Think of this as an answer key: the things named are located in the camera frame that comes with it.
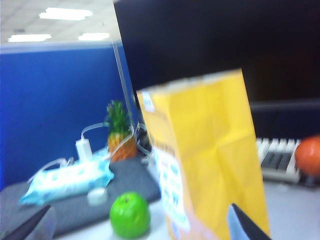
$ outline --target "fluorescent light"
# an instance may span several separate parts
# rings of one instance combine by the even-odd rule
[[[43,42],[50,39],[50,34],[19,34],[12,35],[8,42],[10,43],[22,43],[22,42]]]
[[[109,33],[106,32],[96,32],[96,33],[84,33],[78,36],[79,41],[102,41],[110,37]]]
[[[84,20],[86,17],[93,15],[92,11],[82,9],[68,9],[48,7],[45,12],[39,14],[41,19],[57,19],[57,20]]]

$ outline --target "red fruit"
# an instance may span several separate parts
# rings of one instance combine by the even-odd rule
[[[320,176],[320,135],[308,137],[296,148],[295,161],[305,174]]]

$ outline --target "paper bag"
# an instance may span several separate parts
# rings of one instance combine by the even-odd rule
[[[138,92],[173,239],[230,239],[237,204],[267,234],[256,136],[241,70]]]

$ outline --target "green apple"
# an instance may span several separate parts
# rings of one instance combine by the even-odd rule
[[[150,219],[148,202],[136,192],[119,196],[110,210],[112,228],[122,238],[132,239],[144,234]]]

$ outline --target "small white lid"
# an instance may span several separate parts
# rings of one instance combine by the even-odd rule
[[[97,187],[88,192],[86,196],[90,206],[98,206],[105,203],[108,199],[107,189]]]

